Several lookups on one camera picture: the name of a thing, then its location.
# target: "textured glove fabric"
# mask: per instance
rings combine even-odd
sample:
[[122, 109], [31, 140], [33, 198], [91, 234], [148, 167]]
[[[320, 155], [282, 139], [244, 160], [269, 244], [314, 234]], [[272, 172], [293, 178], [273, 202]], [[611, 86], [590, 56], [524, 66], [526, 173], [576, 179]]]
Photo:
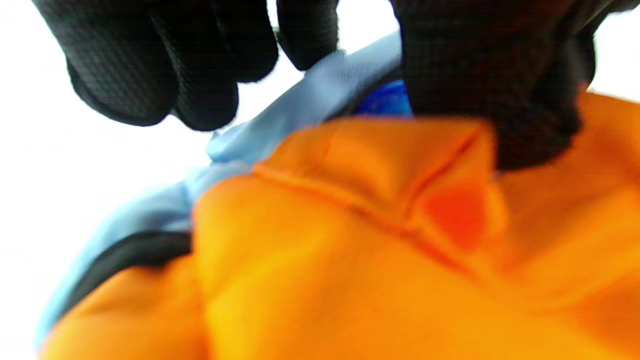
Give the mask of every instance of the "textured glove fabric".
[[577, 89], [593, 79], [593, 34], [638, 0], [392, 0], [404, 78], [419, 115], [481, 115], [503, 170], [547, 163], [580, 129]]
[[[93, 109], [151, 126], [173, 113], [192, 129], [228, 124], [237, 83], [271, 72], [278, 46], [266, 0], [33, 0]], [[337, 0], [279, 2], [280, 37], [301, 70], [337, 46]]]

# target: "light blue fabric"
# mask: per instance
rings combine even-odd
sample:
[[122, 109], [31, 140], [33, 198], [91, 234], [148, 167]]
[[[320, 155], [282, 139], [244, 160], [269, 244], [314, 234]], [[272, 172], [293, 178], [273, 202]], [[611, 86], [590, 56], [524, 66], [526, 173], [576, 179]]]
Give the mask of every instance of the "light blue fabric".
[[142, 231], [190, 231], [191, 208], [204, 192], [249, 172], [294, 131], [316, 126], [336, 114], [400, 61], [399, 33], [350, 55], [336, 51], [253, 120], [215, 133], [207, 146], [210, 166], [184, 181], [142, 195], [98, 228], [48, 303], [36, 330], [36, 346], [42, 346], [74, 286], [103, 251]]

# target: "finger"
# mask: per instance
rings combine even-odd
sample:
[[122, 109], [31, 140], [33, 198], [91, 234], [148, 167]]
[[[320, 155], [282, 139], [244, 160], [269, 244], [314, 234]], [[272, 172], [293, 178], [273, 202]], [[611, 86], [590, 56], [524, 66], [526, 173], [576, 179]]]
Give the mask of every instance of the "finger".
[[237, 85], [209, 0], [160, 0], [154, 22], [177, 73], [174, 114], [194, 130], [227, 125], [236, 114]]
[[266, 0], [216, 0], [215, 9], [236, 79], [248, 83], [266, 77], [278, 60]]
[[278, 42], [298, 70], [311, 68], [338, 45], [338, 0], [278, 0]]
[[157, 124], [178, 92], [171, 62], [139, 1], [34, 0], [67, 56], [74, 88], [107, 117]]
[[542, 165], [570, 148], [582, 127], [576, 99], [585, 78], [584, 62], [577, 44], [568, 42], [539, 78], [527, 104], [494, 115], [501, 170]]

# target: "blue object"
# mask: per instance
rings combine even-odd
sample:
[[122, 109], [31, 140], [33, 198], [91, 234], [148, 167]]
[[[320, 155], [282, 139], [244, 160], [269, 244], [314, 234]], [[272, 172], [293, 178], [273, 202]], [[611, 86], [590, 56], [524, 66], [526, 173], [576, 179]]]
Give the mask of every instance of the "blue object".
[[398, 80], [384, 85], [369, 94], [356, 112], [359, 115], [412, 116], [404, 81]]

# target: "gloved hand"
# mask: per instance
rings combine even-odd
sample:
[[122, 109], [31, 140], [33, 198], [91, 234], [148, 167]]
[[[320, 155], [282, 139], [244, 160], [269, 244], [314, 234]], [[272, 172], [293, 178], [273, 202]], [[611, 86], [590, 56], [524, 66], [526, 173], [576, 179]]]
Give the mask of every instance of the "gloved hand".
[[[232, 119], [236, 81], [260, 79], [273, 67], [264, 1], [34, 0], [89, 105], [136, 125], [173, 111], [201, 130]], [[280, 43], [299, 69], [335, 48], [336, 3], [278, 0]], [[577, 88], [595, 71], [593, 33], [608, 13], [640, 0], [391, 3], [414, 112], [491, 119], [498, 167], [509, 170], [569, 148], [580, 129]]]
[[580, 129], [578, 87], [593, 80], [593, 35], [640, 0], [392, 0], [415, 113], [480, 115], [500, 169], [546, 163]]
[[[266, 0], [33, 0], [67, 57], [77, 94], [120, 122], [170, 112], [210, 131], [235, 116], [237, 83], [271, 72]], [[337, 46], [337, 0], [278, 0], [279, 41], [301, 70]]]

